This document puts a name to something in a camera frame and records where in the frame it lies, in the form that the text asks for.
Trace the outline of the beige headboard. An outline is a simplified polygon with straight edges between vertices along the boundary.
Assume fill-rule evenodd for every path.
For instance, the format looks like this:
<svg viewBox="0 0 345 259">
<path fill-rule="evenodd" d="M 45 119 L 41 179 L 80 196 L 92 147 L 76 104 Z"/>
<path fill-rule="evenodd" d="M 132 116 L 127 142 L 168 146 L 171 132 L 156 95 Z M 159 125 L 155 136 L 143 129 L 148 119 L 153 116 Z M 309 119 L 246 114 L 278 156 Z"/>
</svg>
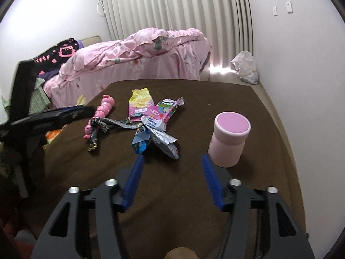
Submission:
<svg viewBox="0 0 345 259">
<path fill-rule="evenodd" d="M 92 36 L 92 37 L 81 40 L 81 43 L 84 47 L 87 47 L 96 43 L 101 43 L 101 42 L 102 42 L 102 39 L 100 36 Z"/>
</svg>

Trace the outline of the white wall switch right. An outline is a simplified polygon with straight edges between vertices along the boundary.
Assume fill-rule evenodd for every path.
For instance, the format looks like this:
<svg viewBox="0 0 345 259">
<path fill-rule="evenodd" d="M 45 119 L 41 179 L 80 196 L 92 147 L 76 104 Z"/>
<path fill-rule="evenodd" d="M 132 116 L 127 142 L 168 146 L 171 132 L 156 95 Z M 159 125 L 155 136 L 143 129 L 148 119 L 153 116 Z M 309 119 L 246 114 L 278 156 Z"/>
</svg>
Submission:
<svg viewBox="0 0 345 259">
<path fill-rule="evenodd" d="M 285 6 L 286 6 L 287 13 L 293 13 L 292 2 L 291 1 L 287 1 L 285 3 Z"/>
</svg>

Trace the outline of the pink yellow snack packet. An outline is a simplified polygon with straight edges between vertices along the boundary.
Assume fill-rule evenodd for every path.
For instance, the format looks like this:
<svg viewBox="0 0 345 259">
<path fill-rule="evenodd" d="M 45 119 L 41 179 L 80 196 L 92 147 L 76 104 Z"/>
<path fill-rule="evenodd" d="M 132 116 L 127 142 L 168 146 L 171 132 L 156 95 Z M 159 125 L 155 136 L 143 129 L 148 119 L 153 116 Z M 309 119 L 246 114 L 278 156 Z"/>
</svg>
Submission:
<svg viewBox="0 0 345 259">
<path fill-rule="evenodd" d="M 132 96 L 129 99 L 129 118 L 132 122 L 140 121 L 152 107 L 154 107 L 154 101 L 148 88 L 132 90 Z"/>
</svg>

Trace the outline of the orange plastic bag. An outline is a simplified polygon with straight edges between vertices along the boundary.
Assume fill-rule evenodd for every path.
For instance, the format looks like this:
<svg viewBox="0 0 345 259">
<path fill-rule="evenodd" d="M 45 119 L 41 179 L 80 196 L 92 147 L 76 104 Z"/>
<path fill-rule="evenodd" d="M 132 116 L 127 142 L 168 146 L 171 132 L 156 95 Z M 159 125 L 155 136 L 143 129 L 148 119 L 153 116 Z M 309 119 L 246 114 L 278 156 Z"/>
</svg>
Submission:
<svg viewBox="0 0 345 259">
<path fill-rule="evenodd" d="M 62 129 L 48 131 L 45 134 L 47 143 L 50 144 L 61 132 Z"/>
</svg>

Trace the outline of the pink bed with sheet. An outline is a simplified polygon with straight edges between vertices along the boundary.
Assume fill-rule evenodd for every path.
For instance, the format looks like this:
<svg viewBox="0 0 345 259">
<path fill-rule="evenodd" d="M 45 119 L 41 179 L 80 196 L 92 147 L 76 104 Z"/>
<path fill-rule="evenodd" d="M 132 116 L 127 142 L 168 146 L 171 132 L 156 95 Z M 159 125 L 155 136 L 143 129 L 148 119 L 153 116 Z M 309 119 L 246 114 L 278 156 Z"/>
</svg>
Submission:
<svg viewBox="0 0 345 259">
<path fill-rule="evenodd" d="M 43 89 L 55 108 L 73 106 L 80 96 L 91 101 L 114 82 L 145 79 L 199 80 L 212 46 L 207 39 L 188 41 L 152 58 L 115 64 L 91 73 L 81 73 L 71 81 L 58 83 L 55 76 Z"/>
</svg>

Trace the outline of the pink colourful candy wrapper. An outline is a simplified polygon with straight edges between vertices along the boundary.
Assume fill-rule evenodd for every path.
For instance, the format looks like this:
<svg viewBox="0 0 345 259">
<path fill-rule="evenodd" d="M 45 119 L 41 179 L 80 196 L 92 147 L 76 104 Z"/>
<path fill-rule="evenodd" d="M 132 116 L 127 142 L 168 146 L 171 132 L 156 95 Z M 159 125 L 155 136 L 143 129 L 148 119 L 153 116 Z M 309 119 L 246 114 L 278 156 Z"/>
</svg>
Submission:
<svg viewBox="0 0 345 259">
<path fill-rule="evenodd" d="M 184 105 L 184 97 L 178 98 L 176 101 L 172 99 L 164 99 L 156 106 L 149 109 L 142 117 L 143 125 L 158 131 L 166 131 L 166 125 L 172 115 L 179 106 Z"/>
</svg>

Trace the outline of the pink toy figure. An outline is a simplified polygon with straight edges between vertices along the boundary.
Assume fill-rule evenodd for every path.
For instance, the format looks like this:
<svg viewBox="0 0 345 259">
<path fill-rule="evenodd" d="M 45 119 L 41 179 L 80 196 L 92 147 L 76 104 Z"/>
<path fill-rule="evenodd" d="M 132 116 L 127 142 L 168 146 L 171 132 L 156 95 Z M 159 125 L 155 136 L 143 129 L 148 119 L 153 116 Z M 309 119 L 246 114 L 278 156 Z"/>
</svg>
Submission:
<svg viewBox="0 0 345 259">
<path fill-rule="evenodd" d="M 102 96 L 102 100 L 100 106 L 96 108 L 95 114 L 92 117 L 94 118 L 106 118 L 110 111 L 112 110 L 113 106 L 115 105 L 115 100 L 109 96 L 108 94 Z M 89 120 L 88 124 L 84 128 L 85 135 L 83 139 L 88 140 L 91 134 L 91 121 Z"/>
</svg>

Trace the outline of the green checked cloth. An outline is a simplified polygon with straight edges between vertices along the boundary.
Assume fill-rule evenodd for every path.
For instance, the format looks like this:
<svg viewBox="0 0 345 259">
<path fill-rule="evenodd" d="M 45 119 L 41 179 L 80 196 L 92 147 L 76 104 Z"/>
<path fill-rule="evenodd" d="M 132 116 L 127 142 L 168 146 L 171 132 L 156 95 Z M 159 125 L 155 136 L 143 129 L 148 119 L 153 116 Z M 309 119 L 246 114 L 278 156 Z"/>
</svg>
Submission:
<svg viewBox="0 0 345 259">
<path fill-rule="evenodd" d="M 44 79 L 36 78 L 34 91 L 30 100 L 29 114 L 41 112 L 50 105 L 50 100 L 43 90 L 44 83 Z"/>
</svg>

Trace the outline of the black small wrapper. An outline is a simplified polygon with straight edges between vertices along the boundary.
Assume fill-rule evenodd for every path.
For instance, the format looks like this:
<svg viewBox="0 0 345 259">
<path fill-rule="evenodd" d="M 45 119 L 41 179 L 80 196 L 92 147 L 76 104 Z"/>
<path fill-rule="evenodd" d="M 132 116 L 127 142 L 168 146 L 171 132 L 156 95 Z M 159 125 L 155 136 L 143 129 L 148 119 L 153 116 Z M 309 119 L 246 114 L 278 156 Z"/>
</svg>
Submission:
<svg viewBox="0 0 345 259">
<path fill-rule="evenodd" d="M 129 118 L 125 120 L 115 120 L 110 118 L 92 118 L 85 127 L 84 140 L 89 142 L 88 152 L 94 152 L 98 149 L 98 137 L 112 129 L 129 129 L 136 130 L 139 123 L 132 123 Z"/>
</svg>

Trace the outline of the pink cylindrical cup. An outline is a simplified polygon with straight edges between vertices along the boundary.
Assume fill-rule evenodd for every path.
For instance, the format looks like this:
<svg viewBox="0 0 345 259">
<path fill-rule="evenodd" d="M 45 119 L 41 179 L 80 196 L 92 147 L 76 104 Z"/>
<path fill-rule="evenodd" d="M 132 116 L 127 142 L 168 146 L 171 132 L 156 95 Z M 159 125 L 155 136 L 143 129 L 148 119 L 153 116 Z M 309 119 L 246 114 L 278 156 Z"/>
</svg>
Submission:
<svg viewBox="0 0 345 259">
<path fill-rule="evenodd" d="M 229 168 L 240 160 L 251 131 L 249 120 L 236 112 L 222 112 L 214 120 L 208 154 L 214 164 Z"/>
</svg>

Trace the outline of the yellow plastic trash bag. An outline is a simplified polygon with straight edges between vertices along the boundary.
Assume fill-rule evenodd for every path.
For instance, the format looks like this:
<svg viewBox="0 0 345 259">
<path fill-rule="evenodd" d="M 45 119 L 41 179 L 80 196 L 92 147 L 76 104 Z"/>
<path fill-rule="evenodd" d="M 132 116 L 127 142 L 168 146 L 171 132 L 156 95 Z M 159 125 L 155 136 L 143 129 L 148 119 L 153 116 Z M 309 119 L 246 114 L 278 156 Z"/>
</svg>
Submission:
<svg viewBox="0 0 345 259">
<path fill-rule="evenodd" d="M 86 98 L 85 98 L 85 96 L 80 95 L 80 96 L 77 98 L 77 103 L 76 103 L 76 105 L 77 105 L 77 106 L 86 105 Z"/>
</svg>

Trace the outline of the pink floral duvet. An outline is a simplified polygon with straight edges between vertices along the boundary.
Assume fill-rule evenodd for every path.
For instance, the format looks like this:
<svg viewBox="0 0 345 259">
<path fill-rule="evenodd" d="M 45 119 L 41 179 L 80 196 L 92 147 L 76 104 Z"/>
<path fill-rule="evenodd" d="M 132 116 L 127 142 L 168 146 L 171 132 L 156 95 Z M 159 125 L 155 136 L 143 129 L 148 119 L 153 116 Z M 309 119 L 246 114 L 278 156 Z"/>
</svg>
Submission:
<svg viewBox="0 0 345 259">
<path fill-rule="evenodd" d="M 196 28 L 164 30 L 150 27 L 122 40 L 92 44 L 78 50 L 61 66 L 57 83 L 64 85 L 84 73 L 93 73 L 140 58 L 152 58 L 189 42 L 198 42 L 202 49 L 211 50 L 208 39 Z"/>
</svg>

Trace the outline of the striped beige curtain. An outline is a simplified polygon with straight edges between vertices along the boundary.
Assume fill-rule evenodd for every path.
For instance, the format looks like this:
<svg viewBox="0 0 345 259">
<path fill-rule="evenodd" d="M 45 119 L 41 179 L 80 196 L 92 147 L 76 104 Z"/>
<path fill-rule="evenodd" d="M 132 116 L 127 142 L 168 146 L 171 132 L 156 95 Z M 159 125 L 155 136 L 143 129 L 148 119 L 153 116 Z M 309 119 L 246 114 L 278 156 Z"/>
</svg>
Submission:
<svg viewBox="0 0 345 259">
<path fill-rule="evenodd" d="M 242 51 L 253 51 L 249 0 L 102 0 L 113 39 L 147 27 L 199 29 L 212 45 L 210 62 L 228 67 Z"/>
</svg>

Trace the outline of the white blue printed package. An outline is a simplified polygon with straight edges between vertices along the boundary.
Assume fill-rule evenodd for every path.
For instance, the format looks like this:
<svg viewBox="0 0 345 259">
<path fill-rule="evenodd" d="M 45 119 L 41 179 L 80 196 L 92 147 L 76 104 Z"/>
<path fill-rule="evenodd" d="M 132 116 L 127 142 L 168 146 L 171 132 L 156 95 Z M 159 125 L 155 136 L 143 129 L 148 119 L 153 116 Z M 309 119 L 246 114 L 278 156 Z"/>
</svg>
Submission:
<svg viewBox="0 0 345 259">
<path fill-rule="evenodd" d="M 150 143 L 155 144 L 163 153 L 174 160 L 179 159 L 178 149 L 175 145 L 178 139 L 163 131 L 155 130 L 140 123 L 132 141 L 136 154 L 142 154 Z"/>
</svg>

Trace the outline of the white plastic bag on floor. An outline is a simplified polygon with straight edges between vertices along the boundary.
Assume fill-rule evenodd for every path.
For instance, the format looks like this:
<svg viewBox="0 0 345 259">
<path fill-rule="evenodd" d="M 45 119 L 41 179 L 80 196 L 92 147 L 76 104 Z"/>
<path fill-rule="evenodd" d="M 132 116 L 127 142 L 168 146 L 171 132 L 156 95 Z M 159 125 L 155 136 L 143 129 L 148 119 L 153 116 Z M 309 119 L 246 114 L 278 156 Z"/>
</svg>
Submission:
<svg viewBox="0 0 345 259">
<path fill-rule="evenodd" d="M 256 85 L 259 83 L 259 74 L 254 57 L 248 51 L 242 51 L 232 61 L 233 69 L 242 82 Z"/>
</svg>

